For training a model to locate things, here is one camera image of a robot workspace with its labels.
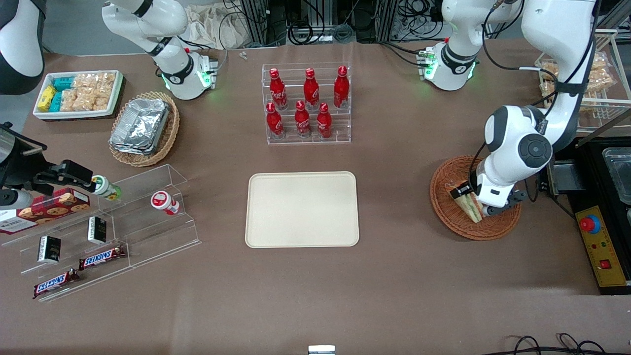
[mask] teal snack box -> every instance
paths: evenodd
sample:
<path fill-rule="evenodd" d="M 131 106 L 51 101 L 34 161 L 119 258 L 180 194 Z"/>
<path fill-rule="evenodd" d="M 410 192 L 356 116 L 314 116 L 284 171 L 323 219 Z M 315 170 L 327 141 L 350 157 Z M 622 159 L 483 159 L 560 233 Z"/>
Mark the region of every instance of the teal snack box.
<path fill-rule="evenodd" d="M 62 91 L 62 90 L 71 88 L 73 86 L 73 81 L 74 81 L 74 77 L 73 76 L 66 76 L 64 78 L 56 78 L 52 82 L 52 86 L 57 91 Z"/>
<path fill-rule="evenodd" d="M 58 91 L 55 96 L 52 97 L 52 101 L 50 102 L 50 109 L 48 112 L 59 112 L 61 108 L 61 91 Z"/>

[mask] acrylic bottle rack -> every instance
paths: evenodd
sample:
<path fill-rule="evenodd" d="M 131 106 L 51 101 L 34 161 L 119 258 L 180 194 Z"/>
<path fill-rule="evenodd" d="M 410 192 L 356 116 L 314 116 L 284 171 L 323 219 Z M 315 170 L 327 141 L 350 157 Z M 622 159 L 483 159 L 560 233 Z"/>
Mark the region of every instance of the acrylic bottle rack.
<path fill-rule="evenodd" d="M 338 77 L 339 66 L 344 65 L 348 68 L 348 81 L 350 90 L 348 92 L 348 108 L 338 109 L 333 105 L 333 84 Z M 278 69 L 280 78 L 285 83 L 287 91 L 288 105 L 285 111 L 278 111 L 282 117 L 283 127 L 285 129 L 285 137 L 275 140 L 271 136 L 267 122 L 265 120 L 267 112 L 265 105 L 272 102 L 271 92 L 269 91 L 269 70 L 271 68 Z M 305 69 L 313 68 L 315 71 L 315 79 L 319 84 L 320 102 L 326 102 L 329 105 L 329 113 L 333 119 L 333 133 L 330 138 L 321 138 L 317 133 L 317 111 L 309 112 L 309 125 L 311 127 L 311 136 L 301 138 L 298 136 L 296 121 L 294 115 L 296 113 L 296 101 L 304 100 L 303 85 L 305 83 Z M 264 64 L 261 76 L 262 83 L 262 114 L 263 124 L 265 126 L 265 134 L 268 144 L 332 144 L 332 143 L 350 143 L 351 142 L 351 108 L 352 108 L 352 88 L 353 81 L 351 78 L 351 66 L 349 62 L 330 62 L 330 63 L 296 63 L 296 64 Z"/>
<path fill-rule="evenodd" d="M 79 259 L 99 254 L 123 245 L 127 254 L 85 270 L 78 271 L 81 279 L 66 284 L 37 299 L 43 302 L 73 294 L 76 291 L 110 279 L 123 272 L 201 243 L 193 218 L 186 213 L 184 199 L 178 186 L 187 180 L 171 165 L 163 165 L 114 184 L 121 188 L 122 196 L 110 202 L 91 196 L 92 209 L 51 222 L 51 225 L 27 229 L 10 235 L 4 247 L 20 251 L 21 273 L 32 277 L 33 284 L 53 279 L 70 268 L 79 267 Z M 180 203 L 175 215 L 151 206 L 154 192 L 164 190 Z M 88 241 L 89 218 L 97 216 L 107 223 L 107 242 L 102 245 Z M 37 262 L 39 239 L 52 236 L 61 239 L 59 262 Z M 33 289 L 25 294 L 32 295 Z"/>

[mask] snickers logo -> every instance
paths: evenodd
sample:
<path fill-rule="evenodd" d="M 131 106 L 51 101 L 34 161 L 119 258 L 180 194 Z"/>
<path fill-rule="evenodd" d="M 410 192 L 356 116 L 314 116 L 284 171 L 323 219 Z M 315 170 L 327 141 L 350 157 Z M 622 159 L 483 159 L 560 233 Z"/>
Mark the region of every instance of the snickers logo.
<path fill-rule="evenodd" d="M 65 273 L 63 275 L 59 275 L 59 276 L 55 277 L 54 279 L 46 281 L 43 284 L 39 284 L 37 286 L 37 291 L 36 292 L 37 293 L 41 293 L 41 292 L 44 292 L 44 291 L 50 289 L 51 287 L 63 284 L 66 281 L 67 276 L 68 276 L 68 273 Z"/>
<path fill-rule="evenodd" d="M 100 254 L 96 254 L 95 256 L 91 256 L 89 258 L 87 258 L 85 260 L 85 262 L 83 263 L 83 267 L 89 266 L 89 265 L 93 265 L 96 264 L 98 262 L 100 262 L 101 260 L 106 260 L 112 257 L 112 249 L 108 250 L 108 251 L 104 251 L 103 253 Z"/>

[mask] red button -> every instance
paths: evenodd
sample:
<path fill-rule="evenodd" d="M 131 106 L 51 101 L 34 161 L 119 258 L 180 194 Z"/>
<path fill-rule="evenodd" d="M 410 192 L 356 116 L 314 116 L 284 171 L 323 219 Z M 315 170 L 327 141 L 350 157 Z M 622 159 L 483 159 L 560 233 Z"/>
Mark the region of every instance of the red button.
<path fill-rule="evenodd" d="M 600 268 L 611 268 L 611 263 L 609 262 L 609 259 L 601 260 Z"/>
<path fill-rule="evenodd" d="M 594 228 L 596 228 L 596 223 L 594 223 L 594 220 L 592 220 L 591 218 L 584 217 L 579 222 L 579 226 L 581 227 L 583 231 L 591 232 L 594 230 Z"/>

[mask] yellow control panel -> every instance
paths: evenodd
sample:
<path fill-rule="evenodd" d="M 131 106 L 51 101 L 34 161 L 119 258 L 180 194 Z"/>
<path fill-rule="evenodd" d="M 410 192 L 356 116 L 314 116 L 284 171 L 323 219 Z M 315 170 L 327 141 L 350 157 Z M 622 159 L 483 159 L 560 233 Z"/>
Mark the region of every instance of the yellow control panel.
<path fill-rule="evenodd" d="M 600 287 L 626 286 L 627 280 L 618 261 L 600 208 L 594 206 L 575 214 L 587 254 Z"/>

